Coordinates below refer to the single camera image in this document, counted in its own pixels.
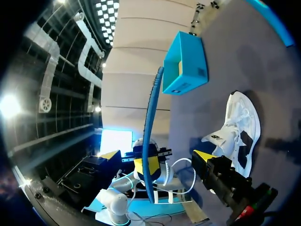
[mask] shoe lace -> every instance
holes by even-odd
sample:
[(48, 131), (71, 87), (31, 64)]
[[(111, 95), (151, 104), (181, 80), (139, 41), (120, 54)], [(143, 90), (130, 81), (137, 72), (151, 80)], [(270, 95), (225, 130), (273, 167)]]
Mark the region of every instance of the shoe lace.
[(234, 141), (235, 141), (236, 144), (238, 144), (239, 141), (240, 141), (240, 133), (241, 133), (238, 124), (243, 119), (245, 119), (247, 117), (250, 117), (249, 110), (246, 109), (241, 102), (238, 102), (237, 105), (238, 106), (237, 106), (236, 109), (239, 109), (240, 107), (242, 108), (242, 114), (240, 116), (238, 116), (238, 117), (237, 117), (238, 113), (234, 114), (234, 116), (232, 118), (226, 120), (225, 124), (223, 125), (223, 127), (234, 126), (234, 132), (235, 132)]

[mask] window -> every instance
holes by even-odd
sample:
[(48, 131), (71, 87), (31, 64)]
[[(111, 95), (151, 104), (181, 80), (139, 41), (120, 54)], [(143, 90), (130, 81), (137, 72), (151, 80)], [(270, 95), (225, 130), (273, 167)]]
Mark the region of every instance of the window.
[(100, 154), (120, 150), (121, 156), (132, 151), (132, 131), (104, 129), (100, 144)]

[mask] ceiling light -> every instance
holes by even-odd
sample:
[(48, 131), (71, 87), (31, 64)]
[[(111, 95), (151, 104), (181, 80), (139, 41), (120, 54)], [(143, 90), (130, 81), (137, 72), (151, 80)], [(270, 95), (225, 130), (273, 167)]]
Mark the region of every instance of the ceiling light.
[(109, 13), (109, 14), (113, 14), (114, 12), (115, 12), (115, 10), (114, 10), (113, 8), (109, 8), (109, 9), (108, 9), (108, 13)]
[(102, 109), (100, 108), (100, 106), (97, 106), (96, 108), (95, 108), (95, 112), (100, 112)]
[(115, 17), (111, 16), (111, 17), (109, 18), (109, 21), (110, 21), (110, 22), (115, 22)]
[(118, 3), (118, 2), (115, 2), (114, 5), (113, 5), (113, 7), (114, 7), (114, 8), (119, 8), (119, 3)]
[(21, 112), (21, 106), (15, 96), (7, 95), (0, 102), (0, 111), (4, 118), (11, 118)]

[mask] blue flexible rod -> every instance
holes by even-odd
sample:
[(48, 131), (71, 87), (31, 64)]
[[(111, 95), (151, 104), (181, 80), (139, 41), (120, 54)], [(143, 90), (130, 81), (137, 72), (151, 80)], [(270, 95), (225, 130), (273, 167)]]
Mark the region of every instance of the blue flexible rod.
[(151, 180), (151, 174), (150, 174), (149, 162), (148, 162), (149, 143), (151, 138), (151, 129), (154, 123), (157, 104), (158, 104), (163, 71), (164, 71), (164, 67), (160, 67), (150, 93), (150, 100), (146, 111), (144, 134), (143, 134), (142, 169), (143, 169), (143, 176), (144, 176), (147, 195), (151, 203), (155, 203), (155, 197), (154, 197), (154, 189), (152, 187), (152, 180)]

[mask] yellow tag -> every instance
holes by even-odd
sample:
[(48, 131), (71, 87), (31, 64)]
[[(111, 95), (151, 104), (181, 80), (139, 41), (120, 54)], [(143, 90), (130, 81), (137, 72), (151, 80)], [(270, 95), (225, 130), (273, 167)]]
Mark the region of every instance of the yellow tag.
[(109, 152), (109, 153), (107, 153), (107, 154), (102, 154), (100, 157), (109, 160), (109, 159), (112, 158), (117, 152), (119, 152), (119, 150), (118, 150), (118, 151)]
[(207, 154), (205, 152), (201, 152), (201, 151), (198, 151), (198, 150), (193, 150), (193, 152), (195, 152), (196, 154), (198, 154), (199, 156), (202, 157), (202, 159), (204, 159), (205, 162), (207, 162), (208, 159), (211, 159), (213, 157), (216, 157), (214, 155), (211, 155), (211, 154)]
[[(157, 156), (149, 157), (149, 169), (150, 169), (150, 175), (153, 175), (156, 170), (160, 169), (159, 160)], [(134, 165), (135, 170), (143, 175), (143, 169), (142, 169), (142, 159), (134, 159)]]

